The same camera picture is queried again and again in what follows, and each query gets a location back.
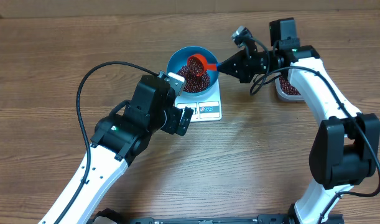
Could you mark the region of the red beans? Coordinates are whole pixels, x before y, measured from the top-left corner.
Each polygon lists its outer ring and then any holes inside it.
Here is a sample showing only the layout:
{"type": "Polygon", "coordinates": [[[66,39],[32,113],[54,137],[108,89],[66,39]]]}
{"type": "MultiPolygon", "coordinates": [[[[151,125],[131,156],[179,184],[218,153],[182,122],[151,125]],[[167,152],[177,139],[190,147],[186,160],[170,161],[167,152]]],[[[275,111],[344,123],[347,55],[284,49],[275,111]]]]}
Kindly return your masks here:
{"type": "Polygon", "coordinates": [[[187,93],[199,93],[205,91],[210,85],[210,76],[207,72],[201,77],[196,77],[195,75],[192,75],[187,64],[181,67],[177,72],[177,75],[183,76],[186,79],[187,83],[183,90],[187,93]]]}

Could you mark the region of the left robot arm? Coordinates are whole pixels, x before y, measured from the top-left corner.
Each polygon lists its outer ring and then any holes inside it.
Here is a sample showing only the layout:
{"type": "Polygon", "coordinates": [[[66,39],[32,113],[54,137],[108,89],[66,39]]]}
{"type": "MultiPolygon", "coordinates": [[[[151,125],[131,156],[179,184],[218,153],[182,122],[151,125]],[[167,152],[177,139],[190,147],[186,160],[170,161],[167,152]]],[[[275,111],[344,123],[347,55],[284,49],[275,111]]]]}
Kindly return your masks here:
{"type": "Polygon", "coordinates": [[[98,121],[89,152],[41,222],[86,223],[156,131],[185,135],[193,110],[174,106],[185,84],[184,77],[172,72],[143,75],[132,99],[98,121]]]}

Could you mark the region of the red measuring scoop blue handle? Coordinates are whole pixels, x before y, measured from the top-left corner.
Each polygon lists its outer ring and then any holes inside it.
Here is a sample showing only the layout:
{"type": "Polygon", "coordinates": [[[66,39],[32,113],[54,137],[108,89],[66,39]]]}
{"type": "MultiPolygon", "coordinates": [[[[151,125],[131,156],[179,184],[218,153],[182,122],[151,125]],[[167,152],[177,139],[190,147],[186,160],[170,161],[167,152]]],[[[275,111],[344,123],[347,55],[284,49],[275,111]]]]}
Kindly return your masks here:
{"type": "Polygon", "coordinates": [[[201,77],[208,70],[217,71],[219,64],[209,63],[202,54],[193,54],[187,59],[187,66],[189,67],[192,75],[201,77]]]}

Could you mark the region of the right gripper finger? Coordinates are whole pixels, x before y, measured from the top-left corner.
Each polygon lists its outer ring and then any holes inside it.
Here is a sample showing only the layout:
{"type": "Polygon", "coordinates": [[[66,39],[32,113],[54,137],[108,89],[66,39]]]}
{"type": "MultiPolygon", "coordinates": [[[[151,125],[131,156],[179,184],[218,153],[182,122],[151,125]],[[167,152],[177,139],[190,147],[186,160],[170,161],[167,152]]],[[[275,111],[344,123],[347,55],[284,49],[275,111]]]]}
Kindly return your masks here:
{"type": "Polygon", "coordinates": [[[218,70],[242,70],[245,67],[246,51],[244,49],[232,55],[218,65],[218,70]]]}
{"type": "Polygon", "coordinates": [[[241,72],[239,72],[235,68],[218,67],[218,71],[220,73],[224,73],[224,74],[230,75],[232,77],[235,77],[239,80],[243,79],[243,75],[241,74],[241,72]]]}

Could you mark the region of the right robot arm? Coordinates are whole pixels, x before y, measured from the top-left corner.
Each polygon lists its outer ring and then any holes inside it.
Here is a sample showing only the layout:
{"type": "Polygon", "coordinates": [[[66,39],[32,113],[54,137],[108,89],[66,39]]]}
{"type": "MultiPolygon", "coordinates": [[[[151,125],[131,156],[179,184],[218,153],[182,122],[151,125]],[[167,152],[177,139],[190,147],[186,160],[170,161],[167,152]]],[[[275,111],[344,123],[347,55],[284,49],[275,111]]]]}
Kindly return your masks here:
{"type": "Polygon", "coordinates": [[[286,79],[297,89],[318,124],[309,154],[312,180],[289,209],[287,223],[342,223],[330,212],[344,195],[365,178],[378,176],[380,121],[352,105],[327,74],[317,50],[301,45],[293,18],[269,24],[272,49],[257,40],[249,29],[239,27],[232,35],[239,51],[221,62],[221,73],[250,83],[256,94],[269,81],[286,79]]]}

